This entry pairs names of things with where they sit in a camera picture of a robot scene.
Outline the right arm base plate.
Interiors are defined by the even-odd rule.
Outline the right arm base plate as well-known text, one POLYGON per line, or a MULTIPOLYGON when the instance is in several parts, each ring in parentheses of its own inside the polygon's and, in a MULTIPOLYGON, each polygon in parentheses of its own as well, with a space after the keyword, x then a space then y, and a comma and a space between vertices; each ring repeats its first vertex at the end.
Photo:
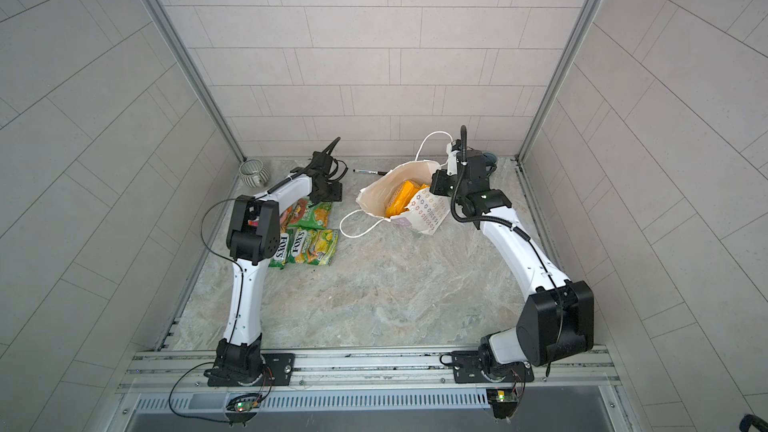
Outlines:
POLYGON ((500 364, 488 351, 456 350, 442 355, 440 361, 453 372, 457 384, 530 383, 535 380, 528 362, 500 364))

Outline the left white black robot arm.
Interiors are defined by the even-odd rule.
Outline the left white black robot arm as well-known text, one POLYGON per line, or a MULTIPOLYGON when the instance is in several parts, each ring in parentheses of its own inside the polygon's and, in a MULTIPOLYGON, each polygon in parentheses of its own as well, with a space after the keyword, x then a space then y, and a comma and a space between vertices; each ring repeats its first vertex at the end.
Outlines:
POLYGON ((342 199, 346 172, 338 170, 332 156, 337 144, 315 151, 308 165, 293 169, 266 193, 234 199, 226 245, 235 277, 227 326, 214 365, 204 372, 210 386, 250 386, 266 380, 260 312, 266 273, 280 250, 280 217, 304 197, 314 202, 342 199))

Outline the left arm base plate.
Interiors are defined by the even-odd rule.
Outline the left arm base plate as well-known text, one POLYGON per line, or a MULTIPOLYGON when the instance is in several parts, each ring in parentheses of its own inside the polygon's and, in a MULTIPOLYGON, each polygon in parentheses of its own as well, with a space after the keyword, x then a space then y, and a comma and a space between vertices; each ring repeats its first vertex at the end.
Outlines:
POLYGON ((287 386, 295 358, 292 353, 225 354, 215 359, 204 376, 209 387, 287 386))

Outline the pink orange candy bag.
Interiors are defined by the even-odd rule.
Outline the pink orange candy bag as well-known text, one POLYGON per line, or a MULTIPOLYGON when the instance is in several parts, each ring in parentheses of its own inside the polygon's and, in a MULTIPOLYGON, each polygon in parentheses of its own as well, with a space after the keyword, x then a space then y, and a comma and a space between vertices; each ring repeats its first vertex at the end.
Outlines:
POLYGON ((289 228, 296 227, 298 222, 306 214, 309 201, 307 198, 300 198, 291 207, 289 207, 280 218, 280 230, 285 232, 289 228))

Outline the green chip snack bag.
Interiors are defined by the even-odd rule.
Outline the green chip snack bag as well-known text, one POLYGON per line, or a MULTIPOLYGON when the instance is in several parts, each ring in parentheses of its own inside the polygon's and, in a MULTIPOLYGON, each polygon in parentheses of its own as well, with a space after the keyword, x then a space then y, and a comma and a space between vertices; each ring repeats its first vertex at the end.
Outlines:
POLYGON ((298 222, 297 226, 293 228, 318 229, 318 230, 326 229, 329 223, 329 218, 330 218, 332 208, 333 208, 332 202, 318 202, 318 203, 312 204, 309 201, 306 214, 298 222))

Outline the green Savoria snack pack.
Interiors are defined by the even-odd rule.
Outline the green Savoria snack pack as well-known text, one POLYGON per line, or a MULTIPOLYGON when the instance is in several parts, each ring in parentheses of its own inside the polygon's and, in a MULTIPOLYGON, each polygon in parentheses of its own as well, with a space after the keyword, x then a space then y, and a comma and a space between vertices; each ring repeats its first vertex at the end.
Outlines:
POLYGON ((278 249, 271 258, 271 268, 283 269, 287 264, 329 265, 339 241, 333 229, 289 228, 280 233, 278 249))

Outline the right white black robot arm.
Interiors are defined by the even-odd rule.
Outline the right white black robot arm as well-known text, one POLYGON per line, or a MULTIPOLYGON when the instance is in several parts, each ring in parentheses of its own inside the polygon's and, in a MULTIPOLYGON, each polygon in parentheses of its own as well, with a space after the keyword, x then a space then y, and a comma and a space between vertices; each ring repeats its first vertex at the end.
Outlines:
POLYGON ((454 220, 489 239, 525 296, 517 325, 481 340, 479 368, 488 379, 505 380, 517 366, 548 366, 593 348, 592 289, 571 280, 524 230, 509 198, 490 186, 482 152, 455 140, 447 167, 432 176, 430 191, 450 199, 454 220))

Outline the yellow snack package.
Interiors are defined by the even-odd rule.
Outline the yellow snack package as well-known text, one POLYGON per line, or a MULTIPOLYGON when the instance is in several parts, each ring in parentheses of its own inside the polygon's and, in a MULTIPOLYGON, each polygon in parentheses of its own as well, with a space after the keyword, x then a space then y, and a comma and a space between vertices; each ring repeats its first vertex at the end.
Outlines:
POLYGON ((421 184, 411 179, 403 181, 392 193, 385 208, 385 217, 391 218, 408 211, 408 206, 413 197, 418 192, 428 188, 428 184, 421 184))

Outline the white printed paper bag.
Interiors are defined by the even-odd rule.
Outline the white printed paper bag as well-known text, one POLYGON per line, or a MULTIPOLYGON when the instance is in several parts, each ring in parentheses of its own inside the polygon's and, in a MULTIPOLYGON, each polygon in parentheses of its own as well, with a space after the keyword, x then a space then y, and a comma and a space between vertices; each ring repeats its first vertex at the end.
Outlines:
POLYGON ((445 131, 429 133, 421 142, 413 160, 402 163, 371 185, 360 190, 356 197, 358 208, 339 223, 340 233, 350 239, 363 237, 383 222, 408 228, 423 235, 432 236, 449 213, 449 198, 429 191, 437 172, 446 172, 444 164, 422 159, 420 154, 426 142, 435 135, 448 138, 446 150, 450 151, 453 136, 445 131), (364 213, 375 222, 366 230, 351 233, 344 230, 344 222, 357 213, 364 213))

